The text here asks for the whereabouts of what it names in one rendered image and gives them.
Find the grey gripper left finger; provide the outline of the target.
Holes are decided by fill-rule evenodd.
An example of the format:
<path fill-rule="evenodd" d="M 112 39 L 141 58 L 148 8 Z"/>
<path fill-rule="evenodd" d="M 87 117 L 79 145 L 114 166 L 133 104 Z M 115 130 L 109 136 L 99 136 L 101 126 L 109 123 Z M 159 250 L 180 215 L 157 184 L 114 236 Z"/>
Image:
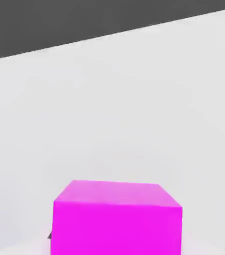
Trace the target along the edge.
<path fill-rule="evenodd" d="M 0 255 L 51 255 L 51 232 L 0 250 Z"/>

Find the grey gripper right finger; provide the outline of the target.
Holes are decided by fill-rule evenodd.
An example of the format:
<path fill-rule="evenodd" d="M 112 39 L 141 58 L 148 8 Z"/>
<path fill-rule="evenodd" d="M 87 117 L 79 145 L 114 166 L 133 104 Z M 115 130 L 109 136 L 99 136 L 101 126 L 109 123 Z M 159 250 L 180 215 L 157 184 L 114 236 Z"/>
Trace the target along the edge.
<path fill-rule="evenodd" d="M 225 255 L 225 251 L 190 236 L 183 236 L 182 255 Z"/>

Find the small magenta cube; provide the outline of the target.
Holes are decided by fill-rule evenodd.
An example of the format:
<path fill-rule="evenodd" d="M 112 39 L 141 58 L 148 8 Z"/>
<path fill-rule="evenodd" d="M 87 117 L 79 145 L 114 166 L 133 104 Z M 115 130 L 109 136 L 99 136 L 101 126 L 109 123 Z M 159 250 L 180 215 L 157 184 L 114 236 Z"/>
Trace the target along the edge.
<path fill-rule="evenodd" d="M 53 203 L 51 255 L 181 255 L 183 209 L 160 185 L 73 180 Z"/>

